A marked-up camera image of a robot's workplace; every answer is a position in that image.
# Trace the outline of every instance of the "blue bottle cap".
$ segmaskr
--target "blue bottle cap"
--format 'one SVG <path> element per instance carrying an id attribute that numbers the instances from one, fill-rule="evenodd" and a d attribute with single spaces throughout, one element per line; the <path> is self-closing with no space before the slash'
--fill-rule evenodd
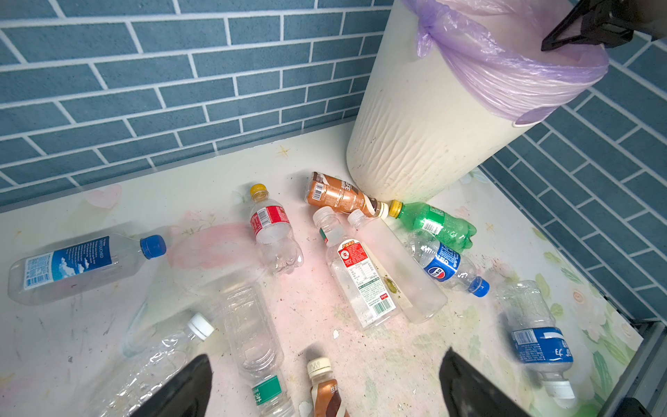
<path id="1" fill-rule="evenodd" d="M 160 235 L 152 235 L 141 240 L 141 251 L 146 259 L 157 258 L 167 253 L 167 244 Z"/>

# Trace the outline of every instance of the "brown bottle label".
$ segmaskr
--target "brown bottle label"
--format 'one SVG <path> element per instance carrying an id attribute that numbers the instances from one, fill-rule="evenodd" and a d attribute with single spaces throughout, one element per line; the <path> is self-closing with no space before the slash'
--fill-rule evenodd
<path id="1" fill-rule="evenodd" d="M 311 391 L 315 410 L 313 417 L 350 417 L 338 393 L 338 381 L 320 382 Z"/>

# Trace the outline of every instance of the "green bottle label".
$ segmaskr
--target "green bottle label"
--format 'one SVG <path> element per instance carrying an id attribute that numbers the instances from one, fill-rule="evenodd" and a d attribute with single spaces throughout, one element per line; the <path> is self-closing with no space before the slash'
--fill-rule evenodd
<path id="1" fill-rule="evenodd" d="M 252 393 L 255 394 L 255 403 L 257 405 L 264 404 L 265 402 L 274 399 L 279 396 L 281 392 L 283 392 L 283 390 L 280 388 L 278 375 L 275 375 L 273 378 L 262 382 L 260 385 L 257 385 L 252 389 Z"/>

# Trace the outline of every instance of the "yellow bottle cap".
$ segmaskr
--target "yellow bottle cap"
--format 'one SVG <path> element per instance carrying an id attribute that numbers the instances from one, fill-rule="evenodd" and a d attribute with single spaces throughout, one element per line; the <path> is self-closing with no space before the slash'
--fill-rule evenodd
<path id="1" fill-rule="evenodd" d="M 392 200 L 392 204 L 389 207 L 389 215 L 393 218 L 397 218 L 401 214 L 401 209 L 403 208 L 403 203 L 398 200 Z"/>

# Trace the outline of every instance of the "bottle label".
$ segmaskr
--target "bottle label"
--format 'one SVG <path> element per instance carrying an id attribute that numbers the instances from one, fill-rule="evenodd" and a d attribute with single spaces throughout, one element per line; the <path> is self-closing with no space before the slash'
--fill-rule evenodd
<path id="1" fill-rule="evenodd" d="M 436 256 L 424 267 L 424 271 L 438 281 L 446 281 L 454 276 L 460 264 L 461 255 L 440 244 Z"/>
<path id="2" fill-rule="evenodd" d="M 26 259 L 23 289 L 36 288 L 107 265 L 111 265 L 109 236 Z"/>
<path id="3" fill-rule="evenodd" d="M 373 314 L 373 321 L 396 308 L 361 242 L 355 239 L 344 240 L 338 247 L 338 255 L 348 269 L 354 284 L 362 293 L 366 305 Z"/>
<path id="4" fill-rule="evenodd" d="M 512 332 L 512 340 L 519 359 L 525 364 L 574 361 L 563 332 L 558 328 L 517 330 Z"/>
<path id="5" fill-rule="evenodd" d="M 270 205 L 268 207 L 263 207 L 257 210 L 257 213 L 253 214 L 252 218 L 250 219 L 250 225 L 252 226 L 252 229 L 255 231 L 255 236 L 263 228 L 270 226 L 271 224 L 280 222 L 289 223 L 289 220 L 287 219 L 287 214 L 285 213 L 285 209 L 283 209 L 279 205 Z"/>
<path id="6" fill-rule="evenodd" d="M 278 375 L 272 376 L 270 379 L 262 382 L 260 385 L 257 385 L 252 389 L 252 393 L 255 394 L 255 403 L 257 405 L 262 405 L 267 401 L 273 400 L 282 392 L 283 390 L 280 388 Z"/>
<path id="7" fill-rule="evenodd" d="M 445 225 L 445 212 L 429 205 L 428 213 L 422 223 L 422 229 L 434 235 L 440 233 Z"/>

